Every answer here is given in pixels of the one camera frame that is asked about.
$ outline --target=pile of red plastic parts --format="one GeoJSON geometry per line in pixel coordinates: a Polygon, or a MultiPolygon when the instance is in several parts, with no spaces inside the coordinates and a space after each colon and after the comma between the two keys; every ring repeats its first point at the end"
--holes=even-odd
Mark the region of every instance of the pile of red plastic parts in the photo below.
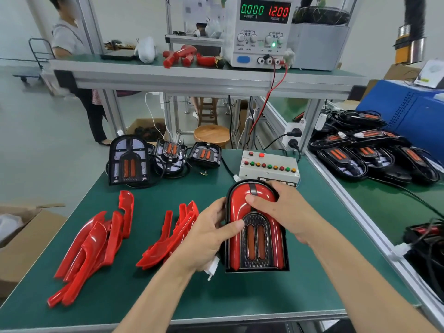
{"type": "Polygon", "coordinates": [[[120,191],[119,208],[125,211],[124,216],[115,211],[112,220],[105,221],[107,212],[102,211],[81,228],[54,276],[67,284],[47,300],[49,307],[53,308],[59,302],[71,305],[89,277],[102,266],[112,265],[122,239],[130,237],[133,194],[120,191]]]}
{"type": "Polygon", "coordinates": [[[180,204],[179,219],[176,222],[173,234],[170,236],[173,212],[168,210],[165,214],[160,239],[143,253],[142,259],[136,266],[146,270],[157,265],[162,260],[165,262],[182,243],[198,216],[199,210],[194,201],[191,201],[189,205],[185,203],[180,204]]]}

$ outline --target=stool seat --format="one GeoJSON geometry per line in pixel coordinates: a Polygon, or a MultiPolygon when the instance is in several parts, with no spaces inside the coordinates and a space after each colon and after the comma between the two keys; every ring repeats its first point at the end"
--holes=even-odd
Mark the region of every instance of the stool seat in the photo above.
{"type": "Polygon", "coordinates": [[[194,130],[194,139],[225,148],[230,142],[230,130],[220,125],[203,125],[194,130]]]}

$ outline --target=blue power button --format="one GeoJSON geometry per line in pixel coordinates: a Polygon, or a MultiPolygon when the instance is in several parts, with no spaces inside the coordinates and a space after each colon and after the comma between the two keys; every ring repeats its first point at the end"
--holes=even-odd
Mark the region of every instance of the blue power button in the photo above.
{"type": "Polygon", "coordinates": [[[249,63],[250,62],[250,58],[249,58],[249,56],[238,56],[237,57],[237,62],[238,63],[249,63]]]}

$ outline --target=red wire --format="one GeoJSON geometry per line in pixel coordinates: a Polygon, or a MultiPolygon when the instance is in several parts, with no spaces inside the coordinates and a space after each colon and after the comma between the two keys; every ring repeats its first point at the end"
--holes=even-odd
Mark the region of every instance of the red wire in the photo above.
{"type": "Polygon", "coordinates": [[[258,118],[256,119],[256,121],[255,121],[254,124],[252,125],[252,127],[251,127],[251,129],[250,129],[250,132],[249,132],[248,134],[251,134],[251,132],[253,131],[254,127],[255,127],[256,124],[258,123],[259,118],[261,117],[262,112],[263,112],[264,109],[265,109],[265,105],[267,105],[267,102],[268,102],[268,99],[269,99],[269,97],[270,97],[271,91],[273,91],[274,89],[276,89],[276,88],[277,88],[277,87],[278,87],[278,86],[284,81],[285,76],[287,75],[287,72],[288,72],[288,66],[287,66],[287,64],[284,63],[284,65],[285,65],[285,73],[284,73],[284,77],[282,77],[281,81],[280,81],[275,87],[272,87],[272,88],[270,89],[270,91],[268,91],[268,93],[267,93],[267,97],[265,98],[265,101],[264,101],[264,106],[262,106],[262,109],[261,109],[261,111],[259,112],[258,118]]]}

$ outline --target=black pants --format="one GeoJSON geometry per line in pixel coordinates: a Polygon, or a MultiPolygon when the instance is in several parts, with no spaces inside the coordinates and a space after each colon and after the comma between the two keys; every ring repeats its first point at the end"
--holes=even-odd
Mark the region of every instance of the black pants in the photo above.
{"type": "Polygon", "coordinates": [[[101,142],[107,138],[103,131],[102,120],[105,117],[105,111],[102,105],[92,103],[91,89],[77,89],[73,94],[80,99],[88,115],[89,127],[96,142],[101,142]]]}

